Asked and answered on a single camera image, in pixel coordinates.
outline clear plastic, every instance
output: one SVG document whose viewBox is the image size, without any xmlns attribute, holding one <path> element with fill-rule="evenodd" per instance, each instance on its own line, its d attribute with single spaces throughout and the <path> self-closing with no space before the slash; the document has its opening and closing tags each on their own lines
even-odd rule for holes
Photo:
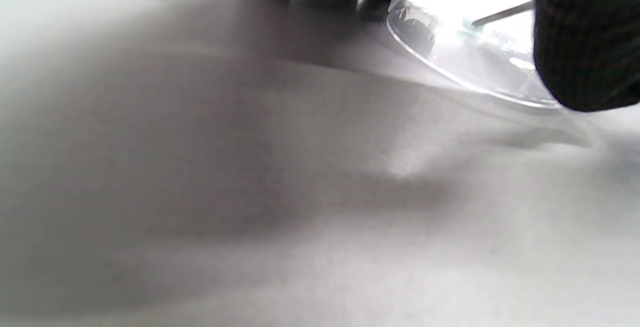
<svg viewBox="0 0 640 327">
<path fill-rule="evenodd" d="M 533 10 L 472 26 L 530 1 L 391 0 L 387 25 L 405 49 L 469 90 L 535 108 L 559 108 L 534 66 Z"/>
</svg>

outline gloved hand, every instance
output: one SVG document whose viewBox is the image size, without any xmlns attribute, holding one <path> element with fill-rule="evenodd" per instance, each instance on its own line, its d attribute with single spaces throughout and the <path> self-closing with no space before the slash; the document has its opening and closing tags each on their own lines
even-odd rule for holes
<svg viewBox="0 0 640 327">
<path fill-rule="evenodd" d="M 640 0 L 536 0 L 537 71 L 576 111 L 640 101 Z"/>
</svg>

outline white table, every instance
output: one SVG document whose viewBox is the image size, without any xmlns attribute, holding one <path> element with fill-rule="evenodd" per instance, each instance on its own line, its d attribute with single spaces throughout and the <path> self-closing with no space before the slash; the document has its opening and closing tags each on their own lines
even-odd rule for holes
<svg viewBox="0 0 640 327">
<path fill-rule="evenodd" d="M 448 88 L 322 1 L 0 0 L 3 327 L 640 323 L 638 109 Z"/>
</svg>

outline black glove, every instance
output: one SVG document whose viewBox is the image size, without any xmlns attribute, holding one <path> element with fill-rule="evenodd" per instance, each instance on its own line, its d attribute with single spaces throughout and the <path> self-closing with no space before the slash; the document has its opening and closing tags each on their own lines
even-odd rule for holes
<svg viewBox="0 0 640 327">
<path fill-rule="evenodd" d="M 577 111 L 640 101 L 640 0 L 536 0 L 535 65 Z"/>
</svg>

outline plastic container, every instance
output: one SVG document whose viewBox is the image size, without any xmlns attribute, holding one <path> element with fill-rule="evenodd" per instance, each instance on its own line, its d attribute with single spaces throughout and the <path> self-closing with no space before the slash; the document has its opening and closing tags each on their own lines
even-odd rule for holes
<svg viewBox="0 0 640 327">
<path fill-rule="evenodd" d="M 472 23 L 532 0 L 391 0 L 387 25 L 414 56 L 469 90 L 535 108 L 560 104 L 533 62 L 535 11 Z"/>
</svg>

